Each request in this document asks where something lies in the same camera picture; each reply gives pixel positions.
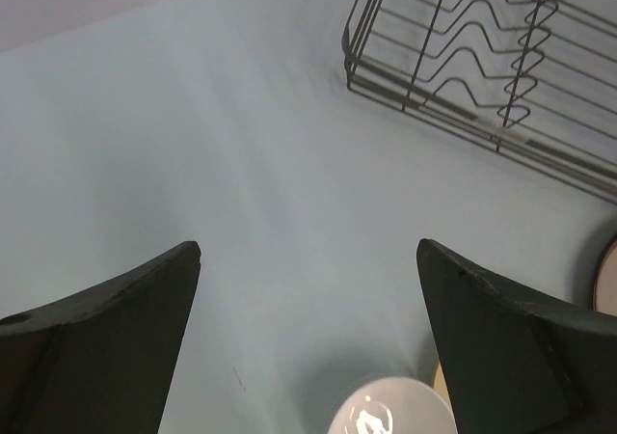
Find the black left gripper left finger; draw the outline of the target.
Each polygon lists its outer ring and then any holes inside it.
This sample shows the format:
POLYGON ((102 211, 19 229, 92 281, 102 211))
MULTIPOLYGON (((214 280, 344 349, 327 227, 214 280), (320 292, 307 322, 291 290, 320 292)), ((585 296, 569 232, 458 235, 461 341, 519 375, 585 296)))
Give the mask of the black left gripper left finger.
POLYGON ((185 241, 2 318, 2 432, 157 432, 200 270, 198 243, 185 241))

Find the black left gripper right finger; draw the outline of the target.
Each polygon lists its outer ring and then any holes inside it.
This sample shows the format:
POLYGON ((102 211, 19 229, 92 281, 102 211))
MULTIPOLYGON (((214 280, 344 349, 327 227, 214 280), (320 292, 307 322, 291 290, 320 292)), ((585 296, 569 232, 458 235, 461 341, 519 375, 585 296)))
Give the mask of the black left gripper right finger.
POLYGON ((613 433, 616 319, 422 239, 416 263, 461 433, 613 433))

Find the white bowl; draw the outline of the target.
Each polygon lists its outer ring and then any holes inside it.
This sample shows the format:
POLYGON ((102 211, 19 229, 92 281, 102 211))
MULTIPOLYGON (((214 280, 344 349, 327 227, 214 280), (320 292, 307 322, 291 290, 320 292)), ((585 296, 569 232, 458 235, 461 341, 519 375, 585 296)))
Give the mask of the white bowl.
POLYGON ((329 434, 456 434, 451 409, 431 387, 386 377, 354 391, 334 415, 329 434))

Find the dark wire dish rack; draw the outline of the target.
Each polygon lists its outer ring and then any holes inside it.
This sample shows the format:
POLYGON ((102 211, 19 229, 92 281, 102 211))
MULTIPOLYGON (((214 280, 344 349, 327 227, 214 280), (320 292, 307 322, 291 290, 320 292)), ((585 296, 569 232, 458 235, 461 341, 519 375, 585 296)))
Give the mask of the dark wire dish rack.
POLYGON ((607 202, 616 0, 355 0, 347 88, 607 202))

